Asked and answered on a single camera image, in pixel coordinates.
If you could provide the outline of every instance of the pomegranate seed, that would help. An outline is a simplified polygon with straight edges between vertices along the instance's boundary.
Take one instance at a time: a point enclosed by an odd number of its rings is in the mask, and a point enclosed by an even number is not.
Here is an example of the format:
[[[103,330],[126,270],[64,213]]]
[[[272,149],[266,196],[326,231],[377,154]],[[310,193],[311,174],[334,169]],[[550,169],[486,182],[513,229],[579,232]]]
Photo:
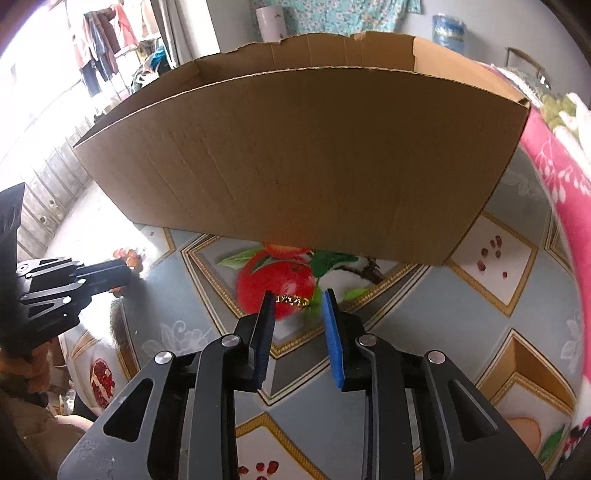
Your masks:
[[[269,462],[269,468],[267,469],[267,473],[269,475],[273,475],[278,469],[279,469],[279,462],[276,462],[275,460],[271,460]]]

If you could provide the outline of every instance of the blue container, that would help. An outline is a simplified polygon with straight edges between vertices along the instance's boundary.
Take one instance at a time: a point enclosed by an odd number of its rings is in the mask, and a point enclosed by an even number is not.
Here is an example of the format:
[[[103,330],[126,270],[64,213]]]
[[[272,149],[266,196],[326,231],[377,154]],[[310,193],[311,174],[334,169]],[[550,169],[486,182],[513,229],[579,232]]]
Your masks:
[[[433,41],[455,52],[464,53],[466,24],[449,15],[433,15]]]

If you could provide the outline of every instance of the white cylinder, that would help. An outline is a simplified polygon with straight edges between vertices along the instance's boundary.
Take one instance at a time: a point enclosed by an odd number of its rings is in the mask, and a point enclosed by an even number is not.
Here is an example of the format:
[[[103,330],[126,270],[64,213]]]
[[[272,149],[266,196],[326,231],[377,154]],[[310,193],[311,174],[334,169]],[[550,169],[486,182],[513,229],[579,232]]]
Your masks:
[[[277,42],[287,37],[283,7],[281,5],[257,8],[256,18],[264,42]]]

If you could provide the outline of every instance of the open cardboard box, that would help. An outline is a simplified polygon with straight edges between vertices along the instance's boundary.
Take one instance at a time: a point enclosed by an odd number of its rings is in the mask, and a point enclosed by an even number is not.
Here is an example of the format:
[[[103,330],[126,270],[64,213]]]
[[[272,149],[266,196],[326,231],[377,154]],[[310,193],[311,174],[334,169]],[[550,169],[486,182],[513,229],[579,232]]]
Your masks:
[[[422,38],[308,34],[165,74],[76,152],[134,222],[442,265],[529,108]]]

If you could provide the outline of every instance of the white wall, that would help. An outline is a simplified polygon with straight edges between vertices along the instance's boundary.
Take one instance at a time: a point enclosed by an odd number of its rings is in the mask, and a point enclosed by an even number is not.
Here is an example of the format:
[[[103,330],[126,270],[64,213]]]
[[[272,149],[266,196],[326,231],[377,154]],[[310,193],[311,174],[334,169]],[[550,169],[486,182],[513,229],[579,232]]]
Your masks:
[[[220,52],[206,0],[177,0],[191,54],[198,59]]]
[[[256,41],[249,0],[207,0],[207,4],[221,51]]]
[[[471,59],[502,66],[505,47],[516,47],[546,68],[553,90],[577,92],[585,102],[591,99],[591,67],[540,0],[423,0],[423,14],[410,14],[402,31],[430,39],[431,18],[438,13],[466,23],[465,54]]]

